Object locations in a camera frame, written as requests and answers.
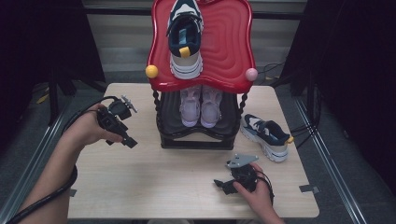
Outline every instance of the ball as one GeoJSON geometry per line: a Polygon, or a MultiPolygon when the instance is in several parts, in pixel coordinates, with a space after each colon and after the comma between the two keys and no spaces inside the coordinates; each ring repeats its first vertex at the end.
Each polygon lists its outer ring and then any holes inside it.
{"type": "Polygon", "coordinates": [[[155,78],[158,76],[158,68],[155,65],[149,65],[146,67],[146,76],[149,78],[155,78]]]}
{"type": "Polygon", "coordinates": [[[259,73],[257,72],[257,70],[255,68],[249,68],[246,71],[245,76],[246,76],[247,80],[254,81],[254,80],[256,80],[258,74],[259,73]]]}

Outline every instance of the light wood tabletop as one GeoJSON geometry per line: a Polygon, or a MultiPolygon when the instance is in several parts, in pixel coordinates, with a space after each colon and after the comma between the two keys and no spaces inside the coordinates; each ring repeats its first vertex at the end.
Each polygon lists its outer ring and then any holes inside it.
{"type": "MultiPolygon", "coordinates": [[[[274,208],[281,217],[316,217],[318,205],[308,185],[295,145],[280,163],[269,161],[258,143],[240,132],[233,150],[163,149],[156,125],[156,111],[149,84],[114,83],[105,95],[131,99],[137,113],[122,122],[138,142],[133,148],[109,146],[99,141],[87,146],[78,159],[78,180],[72,189],[69,218],[255,218],[239,194],[225,195],[214,179],[233,179],[226,167],[235,153],[257,155],[256,161],[270,178],[274,208]]],[[[278,123],[285,133],[289,127],[276,93],[271,87],[253,86],[247,95],[245,113],[278,123]]],[[[201,133],[183,140],[216,141],[201,133]]]]}

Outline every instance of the shoe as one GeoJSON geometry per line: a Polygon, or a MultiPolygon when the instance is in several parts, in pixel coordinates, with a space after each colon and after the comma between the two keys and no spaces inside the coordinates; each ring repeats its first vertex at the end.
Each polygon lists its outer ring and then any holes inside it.
{"type": "Polygon", "coordinates": [[[200,116],[201,85],[188,87],[180,91],[181,122],[186,127],[193,127],[200,116]]]}
{"type": "Polygon", "coordinates": [[[293,142],[293,137],[274,121],[246,114],[242,116],[240,129],[248,139],[262,145],[262,151],[271,161],[284,161],[288,157],[288,144],[293,142]]]}
{"type": "Polygon", "coordinates": [[[213,128],[221,119],[219,107],[222,99],[222,91],[209,86],[203,86],[202,98],[201,124],[206,128],[213,128]]]}
{"type": "Polygon", "coordinates": [[[200,53],[204,21],[195,0],[176,0],[168,21],[170,67],[175,77],[192,79],[203,69],[200,53]]]}

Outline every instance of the red shelf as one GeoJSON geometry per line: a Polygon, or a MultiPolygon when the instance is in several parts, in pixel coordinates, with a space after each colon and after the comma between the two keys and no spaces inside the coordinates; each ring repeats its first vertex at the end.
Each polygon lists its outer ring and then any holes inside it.
{"type": "Polygon", "coordinates": [[[252,13],[246,0],[197,1],[204,18],[201,55],[204,62],[200,76],[182,80],[170,70],[170,51],[166,36],[169,14],[175,0],[156,0],[152,7],[154,37],[148,65],[157,66],[159,73],[149,78],[156,91],[179,91],[204,84],[230,93],[245,93],[253,82],[246,71],[256,68],[250,47],[252,13]]]}

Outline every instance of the black horizontal bar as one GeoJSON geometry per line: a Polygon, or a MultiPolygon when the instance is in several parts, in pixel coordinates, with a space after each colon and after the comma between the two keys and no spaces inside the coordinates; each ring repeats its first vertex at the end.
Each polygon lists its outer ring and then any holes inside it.
{"type": "MultiPolygon", "coordinates": [[[[39,9],[96,15],[151,16],[151,8],[149,7],[40,7],[39,9]]],[[[304,14],[298,12],[254,11],[252,17],[253,19],[300,21],[304,18],[304,14]]]]}

